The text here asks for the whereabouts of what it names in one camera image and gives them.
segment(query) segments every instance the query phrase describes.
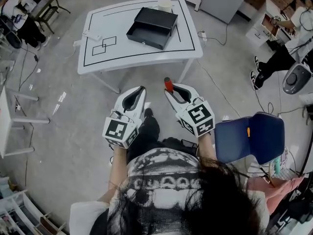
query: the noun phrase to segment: open drawer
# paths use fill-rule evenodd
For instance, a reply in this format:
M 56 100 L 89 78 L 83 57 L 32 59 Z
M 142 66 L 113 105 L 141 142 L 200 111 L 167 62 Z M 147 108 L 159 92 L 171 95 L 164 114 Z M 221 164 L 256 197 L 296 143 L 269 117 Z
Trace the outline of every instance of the open drawer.
M 277 35 L 279 31 L 278 26 L 274 26 L 270 23 L 270 16 L 264 14 L 262 20 L 260 20 L 254 27 L 257 31 L 261 33 L 262 36 L 266 37 L 267 39 L 274 41 L 277 40 Z

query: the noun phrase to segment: desk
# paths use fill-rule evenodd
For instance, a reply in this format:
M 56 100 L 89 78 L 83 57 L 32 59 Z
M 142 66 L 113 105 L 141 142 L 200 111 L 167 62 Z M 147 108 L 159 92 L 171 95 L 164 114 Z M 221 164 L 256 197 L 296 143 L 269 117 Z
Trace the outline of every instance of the desk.
M 249 23 L 249 30 L 246 36 L 258 47 L 264 44 L 267 40 L 277 40 L 280 39 L 282 42 L 286 43 L 287 41 L 293 39 L 284 28 L 279 28 L 276 36 L 271 35 L 271 33 L 266 30 L 262 21 L 265 16 L 269 16 L 270 18 L 279 16 L 282 21 L 286 21 L 286 19 L 280 14 L 280 8 L 276 6 L 271 0 L 265 0 L 262 7 L 257 11 L 257 13 L 253 16 Z
M 41 0 L 36 7 L 31 11 L 30 16 L 37 22 L 39 22 L 41 29 L 43 30 L 41 23 L 45 23 L 49 30 L 54 34 L 52 31 L 50 25 L 48 24 L 48 20 L 52 17 L 52 15 L 58 12 L 58 8 L 63 9 L 70 13 L 67 9 L 61 7 L 59 5 L 59 1 L 55 0 L 57 2 L 57 6 L 51 6 L 52 2 L 54 0 Z
M 91 38 L 82 37 L 78 73 L 90 73 L 105 86 L 120 93 L 119 88 L 109 85 L 105 78 L 99 75 L 100 71 L 184 60 L 184 69 L 178 80 L 180 83 L 193 59 L 203 55 L 197 31 L 185 0 L 170 0 L 173 13 L 178 15 L 178 22 L 164 50 L 129 40 L 126 36 L 140 9 L 142 7 L 152 8 L 159 1 L 135 0 L 90 11 L 84 30 L 87 29 L 93 34 L 101 35 L 101 39 L 97 42 Z
M 14 90 L 7 89 L 5 86 L 2 89 L 2 93 L 0 96 L 0 154 L 2 158 L 4 156 L 9 155 L 16 155 L 26 152 L 32 152 L 34 151 L 33 147 L 25 148 L 25 149 L 19 149 L 10 153 L 7 153 L 7 143 L 9 139 L 9 134 L 11 129 L 15 130 L 23 130 L 24 126 L 20 127 L 13 127 L 14 122 L 27 122 L 27 123 L 50 123 L 50 120 L 48 118 L 28 118 L 28 117 L 19 117 L 15 116 L 14 113 L 10 110 L 10 103 L 9 103 L 9 94 L 14 94 L 19 97 L 23 97 L 26 99 L 38 101 L 39 98 L 28 95 L 28 94 L 22 94 L 20 92 L 16 92 Z

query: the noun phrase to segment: pink cloth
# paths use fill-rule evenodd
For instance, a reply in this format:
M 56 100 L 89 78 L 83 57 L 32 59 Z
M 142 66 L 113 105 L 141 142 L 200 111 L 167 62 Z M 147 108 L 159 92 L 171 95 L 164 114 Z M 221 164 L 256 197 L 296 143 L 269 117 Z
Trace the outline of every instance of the pink cloth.
M 291 191 L 296 189 L 299 184 L 301 184 L 304 176 L 301 178 L 294 178 L 292 180 L 286 181 L 279 178 L 272 178 L 275 185 L 273 187 L 271 184 L 265 182 L 261 177 L 253 177 L 248 179 L 248 189 L 249 190 L 259 190 L 265 193 L 265 198 L 268 206 L 269 213 L 272 214 L 280 201 Z

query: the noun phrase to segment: white remote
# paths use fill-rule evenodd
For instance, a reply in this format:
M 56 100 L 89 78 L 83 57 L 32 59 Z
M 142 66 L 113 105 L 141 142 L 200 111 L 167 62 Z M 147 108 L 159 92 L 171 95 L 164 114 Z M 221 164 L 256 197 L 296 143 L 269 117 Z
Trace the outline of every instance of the white remote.
M 99 41 L 101 36 L 100 35 L 95 35 L 92 32 L 90 32 L 89 30 L 85 29 L 83 32 L 83 36 L 85 37 L 90 37 L 91 39 L 94 39 L 95 41 Z

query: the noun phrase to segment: white cup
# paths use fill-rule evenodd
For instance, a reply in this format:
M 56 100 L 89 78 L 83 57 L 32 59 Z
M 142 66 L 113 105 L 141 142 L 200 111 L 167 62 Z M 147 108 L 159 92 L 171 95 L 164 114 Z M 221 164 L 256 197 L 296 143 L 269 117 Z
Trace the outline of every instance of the white cup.
M 153 9 L 155 8 L 161 11 L 172 13 L 172 3 L 169 0 L 160 1 L 158 5 L 153 6 Z

